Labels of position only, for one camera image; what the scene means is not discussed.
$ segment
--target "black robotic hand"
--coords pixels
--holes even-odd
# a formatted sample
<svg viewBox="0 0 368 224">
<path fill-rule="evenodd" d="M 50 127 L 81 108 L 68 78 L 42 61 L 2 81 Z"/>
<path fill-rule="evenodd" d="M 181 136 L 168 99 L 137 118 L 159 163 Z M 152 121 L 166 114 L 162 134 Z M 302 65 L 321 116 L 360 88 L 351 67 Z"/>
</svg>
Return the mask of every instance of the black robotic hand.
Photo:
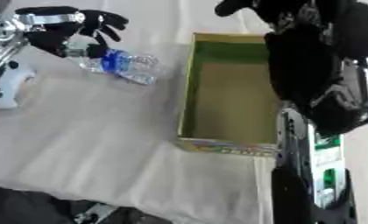
<svg viewBox="0 0 368 224">
<path fill-rule="evenodd" d="M 99 45 L 89 48 L 89 57 L 101 57 L 107 48 L 102 33 L 120 41 L 115 29 L 122 31 L 128 19 L 100 10 L 74 7 L 37 7 L 16 10 L 16 18 L 26 25 L 25 36 L 32 46 L 59 57 L 67 57 L 66 42 L 76 33 L 94 38 Z"/>
<path fill-rule="evenodd" d="M 308 12 L 308 5 L 316 10 L 318 24 L 302 13 Z M 356 0 L 224 0 L 216 6 L 216 14 L 229 16 L 243 8 L 255 10 L 276 28 L 265 36 L 265 42 L 271 83 L 282 100 L 293 102 L 324 136 L 368 123 L 368 101 L 358 101 L 342 76 L 343 60 L 365 64 L 361 62 L 368 57 L 367 4 Z M 287 20 L 290 25 L 281 31 L 281 19 L 287 14 L 292 16 Z"/>
</svg>

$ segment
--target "plastic water bottle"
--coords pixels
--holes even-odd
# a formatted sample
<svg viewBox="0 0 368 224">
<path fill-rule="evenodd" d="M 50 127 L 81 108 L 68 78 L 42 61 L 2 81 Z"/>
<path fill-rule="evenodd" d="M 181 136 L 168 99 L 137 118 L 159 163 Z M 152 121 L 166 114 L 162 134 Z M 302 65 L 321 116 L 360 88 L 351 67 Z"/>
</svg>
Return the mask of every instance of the plastic water bottle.
<svg viewBox="0 0 368 224">
<path fill-rule="evenodd" d="M 142 85 L 152 85 L 164 73 L 158 59 L 152 55 L 135 55 L 109 49 L 102 58 L 81 58 L 81 68 L 92 73 L 113 74 Z"/>
<path fill-rule="evenodd" d="M 157 78 L 166 75 L 166 69 L 159 60 L 149 54 L 101 50 L 98 45 L 92 45 L 82 38 L 74 38 L 67 45 L 69 58 L 92 73 L 113 74 L 141 85 L 152 85 Z M 90 58 L 90 53 L 97 57 Z"/>
</svg>

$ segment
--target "blue bottle label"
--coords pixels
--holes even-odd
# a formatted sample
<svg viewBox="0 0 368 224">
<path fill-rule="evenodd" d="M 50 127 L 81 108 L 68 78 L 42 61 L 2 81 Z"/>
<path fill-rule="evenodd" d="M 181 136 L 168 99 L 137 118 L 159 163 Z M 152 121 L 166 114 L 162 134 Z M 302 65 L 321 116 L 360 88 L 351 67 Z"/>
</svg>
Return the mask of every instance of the blue bottle label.
<svg viewBox="0 0 368 224">
<path fill-rule="evenodd" d="M 101 59 L 103 71 L 109 74 L 128 71 L 130 59 L 123 54 L 126 52 L 109 49 Z"/>
</svg>

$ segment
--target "cardboard box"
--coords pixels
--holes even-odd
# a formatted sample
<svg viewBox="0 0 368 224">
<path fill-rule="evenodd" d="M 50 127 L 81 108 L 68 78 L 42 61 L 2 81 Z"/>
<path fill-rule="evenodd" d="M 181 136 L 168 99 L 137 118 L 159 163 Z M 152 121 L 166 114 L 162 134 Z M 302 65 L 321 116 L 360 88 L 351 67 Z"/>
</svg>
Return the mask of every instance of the cardboard box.
<svg viewBox="0 0 368 224">
<path fill-rule="evenodd" d="M 263 37 L 196 33 L 178 144 L 188 151 L 273 157 L 280 101 Z"/>
</svg>

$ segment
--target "table surface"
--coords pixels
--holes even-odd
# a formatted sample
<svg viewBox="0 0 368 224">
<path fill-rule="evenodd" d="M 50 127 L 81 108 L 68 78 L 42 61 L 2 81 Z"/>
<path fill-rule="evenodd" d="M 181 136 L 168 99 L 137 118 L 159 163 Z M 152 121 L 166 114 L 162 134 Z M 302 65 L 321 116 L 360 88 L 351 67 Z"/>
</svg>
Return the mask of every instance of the table surface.
<svg viewBox="0 0 368 224">
<path fill-rule="evenodd" d="M 17 0 L 7 10 L 73 5 L 130 19 L 115 48 L 152 53 L 173 77 L 153 87 L 82 72 L 28 48 L 38 72 L 20 108 L 0 111 L 0 186 L 134 206 L 177 223 L 272 223 L 270 158 L 189 153 L 174 139 L 193 32 L 263 34 L 249 10 L 219 18 L 218 0 Z M 346 137 L 359 219 L 368 224 L 368 126 Z"/>
</svg>

